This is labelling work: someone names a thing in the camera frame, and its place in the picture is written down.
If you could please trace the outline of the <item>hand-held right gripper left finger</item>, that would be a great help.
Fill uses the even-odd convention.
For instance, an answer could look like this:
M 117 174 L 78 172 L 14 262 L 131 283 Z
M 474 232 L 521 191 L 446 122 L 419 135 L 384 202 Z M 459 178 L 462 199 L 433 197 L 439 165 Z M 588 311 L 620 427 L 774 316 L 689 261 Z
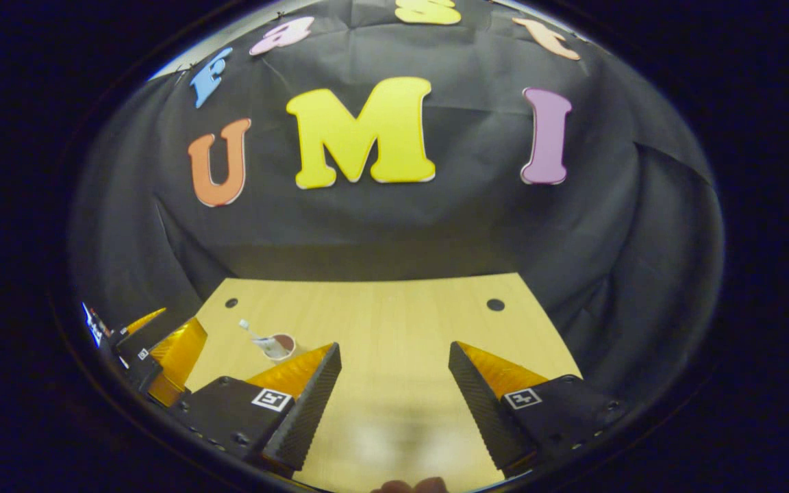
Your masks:
M 249 379 L 216 378 L 167 412 L 220 453 L 291 478 L 303 469 L 341 369 L 332 342 Z

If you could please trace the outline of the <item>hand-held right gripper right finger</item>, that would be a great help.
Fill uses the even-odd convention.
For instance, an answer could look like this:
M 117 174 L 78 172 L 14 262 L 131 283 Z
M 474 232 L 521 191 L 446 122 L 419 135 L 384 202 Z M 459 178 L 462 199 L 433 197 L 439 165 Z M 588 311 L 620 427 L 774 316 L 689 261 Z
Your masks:
M 577 375 L 548 379 L 462 341 L 451 343 L 448 368 L 507 479 L 572 459 L 627 413 L 626 400 Z

